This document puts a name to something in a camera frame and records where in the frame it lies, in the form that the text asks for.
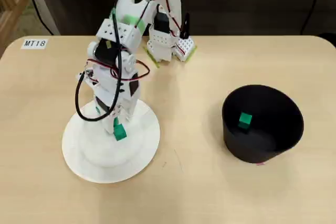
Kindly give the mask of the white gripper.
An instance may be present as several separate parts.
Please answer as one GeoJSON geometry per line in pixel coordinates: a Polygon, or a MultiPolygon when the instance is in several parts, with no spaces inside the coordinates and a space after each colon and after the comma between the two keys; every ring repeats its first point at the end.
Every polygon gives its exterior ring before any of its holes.
{"type": "Polygon", "coordinates": [[[117,116],[122,124],[132,121],[135,106],[140,97],[139,71],[134,66],[123,68],[120,87],[117,88],[116,70],[102,65],[93,65],[90,70],[93,72],[90,81],[98,115],[106,114],[114,98],[118,97],[114,109],[104,118],[104,129],[109,134],[113,134],[114,119],[117,116]]]}

